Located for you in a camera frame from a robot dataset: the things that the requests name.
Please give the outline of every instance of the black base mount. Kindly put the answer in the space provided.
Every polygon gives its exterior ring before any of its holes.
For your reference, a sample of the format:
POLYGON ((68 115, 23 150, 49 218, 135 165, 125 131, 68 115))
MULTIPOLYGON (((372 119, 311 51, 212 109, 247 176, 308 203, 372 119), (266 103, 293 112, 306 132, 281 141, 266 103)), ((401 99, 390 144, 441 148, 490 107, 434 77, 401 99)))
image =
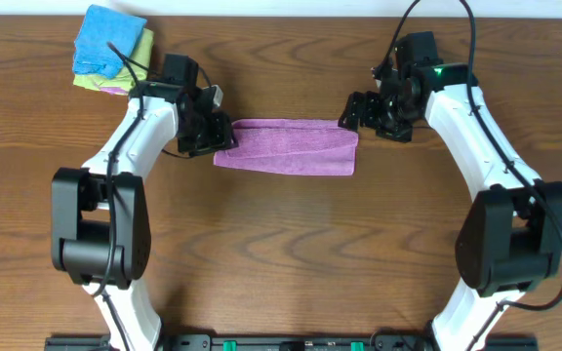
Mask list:
MULTIPOLYGON (((161 351, 437 351, 417 334, 379 334, 374 337, 212 337, 185 334, 163 338, 161 351)), ((45 351, 109 350, 109 336, 49 337, 45 351)), ((533 337, 488 338, 485 351, 539 351, 533 337)))

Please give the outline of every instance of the white wall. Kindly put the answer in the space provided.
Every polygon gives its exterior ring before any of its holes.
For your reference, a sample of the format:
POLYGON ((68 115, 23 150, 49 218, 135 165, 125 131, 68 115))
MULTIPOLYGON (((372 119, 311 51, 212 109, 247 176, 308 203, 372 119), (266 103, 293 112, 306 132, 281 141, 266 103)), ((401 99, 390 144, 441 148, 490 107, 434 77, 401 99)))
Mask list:
MULTIPOLYGON (((467 0, 485 18, 562 19, 562 0, 467 0)), ((400 17, 411 0, 0 0, 1 15, 80 15, 91 4, 139 15, 400 17)), ((423 0, 412 16, 463 17, 458 0, 423 0)))

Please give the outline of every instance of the blue towel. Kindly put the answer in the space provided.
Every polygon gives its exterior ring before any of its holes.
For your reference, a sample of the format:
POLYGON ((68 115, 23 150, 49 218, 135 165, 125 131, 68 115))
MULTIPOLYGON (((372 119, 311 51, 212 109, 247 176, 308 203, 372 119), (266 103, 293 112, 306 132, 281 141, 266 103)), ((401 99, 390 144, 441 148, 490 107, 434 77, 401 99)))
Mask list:
POLYGON ((145 24, 146 19, 92 5, 75 39, 73 72, 114 78, 123 67, 123 62, 107 47, 107 42, 112 42, 118 51, 129 57, 145 24))

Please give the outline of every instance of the stack of towels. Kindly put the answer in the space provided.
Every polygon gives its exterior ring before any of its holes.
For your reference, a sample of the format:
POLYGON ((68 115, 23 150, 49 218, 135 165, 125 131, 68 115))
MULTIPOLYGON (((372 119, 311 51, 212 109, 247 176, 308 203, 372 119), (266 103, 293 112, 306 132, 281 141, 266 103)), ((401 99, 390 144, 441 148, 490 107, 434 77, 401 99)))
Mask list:
MULTIPOLYGON (((110 94, 126 95, 134 88, 134 78, 123 61, 108 47, 114 44, 126 57, 148 67, 153 32, 144 28, 146 19, 125 15, 102 6, 88 8, 73 56, 73 85, 110 94)), ((132 64, 139 80, 146 71, 132 64)))

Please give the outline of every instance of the green connector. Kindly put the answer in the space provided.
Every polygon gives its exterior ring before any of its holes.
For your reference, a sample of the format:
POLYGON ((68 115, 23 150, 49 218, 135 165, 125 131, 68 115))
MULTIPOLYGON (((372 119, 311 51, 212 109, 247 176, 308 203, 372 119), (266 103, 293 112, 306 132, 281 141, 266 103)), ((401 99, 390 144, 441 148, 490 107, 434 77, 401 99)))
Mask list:
POLYGON ((363 342, 351 342, 350 351, 363 351, 363 342))
POLYGON ((235 341, 225 341, 222 344, 222 351, 237 351, 238 343, 235 341))

